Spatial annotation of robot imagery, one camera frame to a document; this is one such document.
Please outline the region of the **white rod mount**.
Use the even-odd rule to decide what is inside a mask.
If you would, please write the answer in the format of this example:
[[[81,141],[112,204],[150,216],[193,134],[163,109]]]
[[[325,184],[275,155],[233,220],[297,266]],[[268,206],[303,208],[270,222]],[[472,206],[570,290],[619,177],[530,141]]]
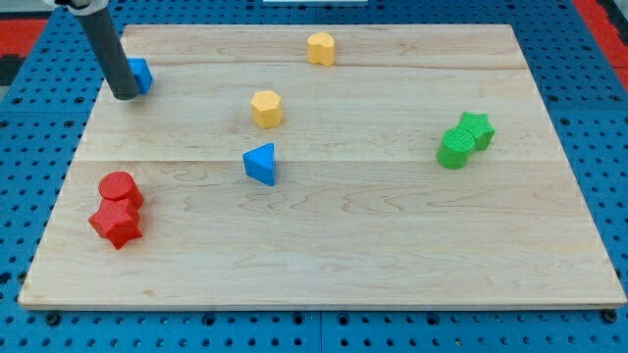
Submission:
[[[108,0],[42,0],[51,7],[66,6],[75,16],[90,16],[106,9]]]

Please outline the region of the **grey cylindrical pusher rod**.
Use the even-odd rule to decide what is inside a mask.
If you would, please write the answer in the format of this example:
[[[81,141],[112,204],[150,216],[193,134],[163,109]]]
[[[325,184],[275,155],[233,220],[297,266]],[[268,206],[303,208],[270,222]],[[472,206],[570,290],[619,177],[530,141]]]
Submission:
[[[93,15],[77,17],[114,97],[118,100],[136,97],[139,88],[108,6]]]

